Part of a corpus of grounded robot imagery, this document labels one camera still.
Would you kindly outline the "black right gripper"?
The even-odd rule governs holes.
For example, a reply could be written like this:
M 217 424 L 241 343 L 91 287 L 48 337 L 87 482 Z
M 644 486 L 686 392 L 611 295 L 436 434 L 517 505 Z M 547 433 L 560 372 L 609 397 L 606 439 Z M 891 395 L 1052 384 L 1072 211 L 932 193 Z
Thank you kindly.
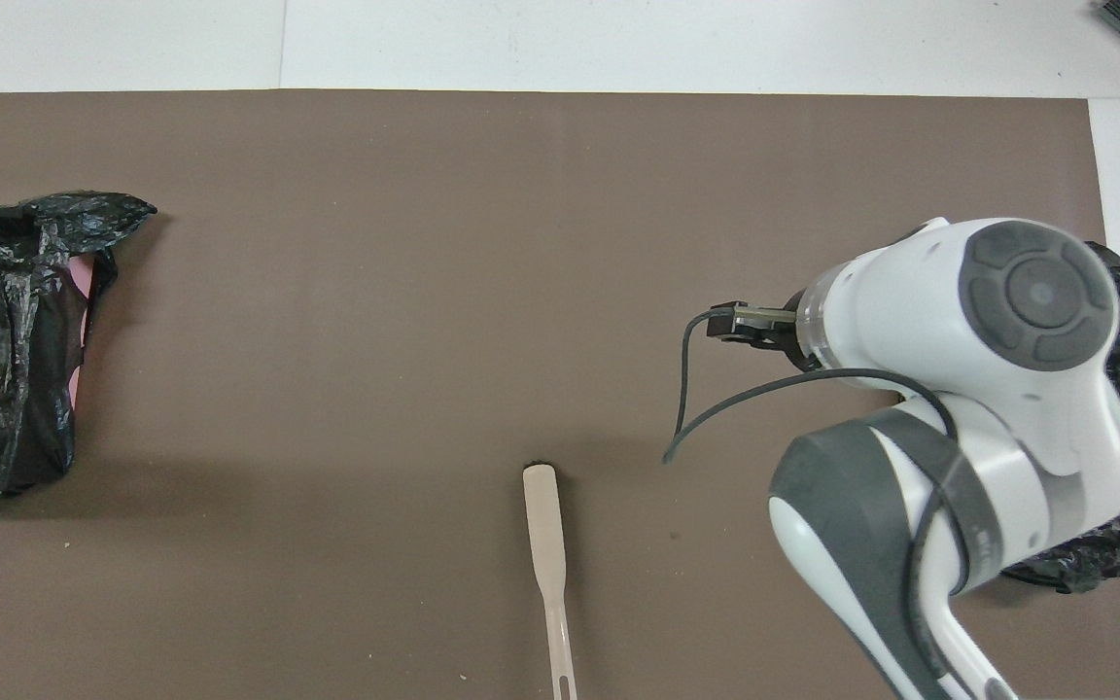
M 821 362 L 814 354 L 806 353 L 799 340 L 797 305 L 799 301 L 787 301 L 783 307 L 764 307 L 745 301 L 715 305 L 711 311 L 727 312 L 712 315 L 707 320 L 706 336 L 783 353 L 801 372 L 821 370 Z

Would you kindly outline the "beige handled black bristle brush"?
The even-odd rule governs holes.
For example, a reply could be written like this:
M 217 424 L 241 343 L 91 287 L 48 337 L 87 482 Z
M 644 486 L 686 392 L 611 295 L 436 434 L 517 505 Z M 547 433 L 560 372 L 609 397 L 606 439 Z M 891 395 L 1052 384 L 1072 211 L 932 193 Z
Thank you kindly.
M 523 493 L 534 576 L 542 595 L 552 699 L 578 700 L 572 634 L 566 617 L 568 567 L 554 465 L 545 461 L 526 465 L 523 470 Z

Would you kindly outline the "black bag lined pink bin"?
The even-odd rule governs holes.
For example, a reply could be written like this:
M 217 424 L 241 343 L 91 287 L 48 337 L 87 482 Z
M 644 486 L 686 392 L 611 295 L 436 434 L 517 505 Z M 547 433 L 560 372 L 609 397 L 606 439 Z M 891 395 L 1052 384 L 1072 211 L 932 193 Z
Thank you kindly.
M 71 384 L 90 316 L 119 276 L 113 248 L 155 213 L 127 193 L 55 193 L 0 205 L 0 497 L 71 470 Z

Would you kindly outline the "brown table mat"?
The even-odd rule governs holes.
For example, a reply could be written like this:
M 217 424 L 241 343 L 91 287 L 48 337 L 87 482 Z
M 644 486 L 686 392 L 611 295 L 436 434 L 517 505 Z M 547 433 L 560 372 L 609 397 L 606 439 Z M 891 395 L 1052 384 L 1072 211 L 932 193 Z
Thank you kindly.
M 0 700 L 551 700 L 556 465 L 586 700 L 894 700 L 792 570 L 815 382 L 663 465 L 681 332 L 921 222 L 1101 240 L 1084 99 L 0 94 L 0 204 L 129 193 L 65 478 L 0 500 Z

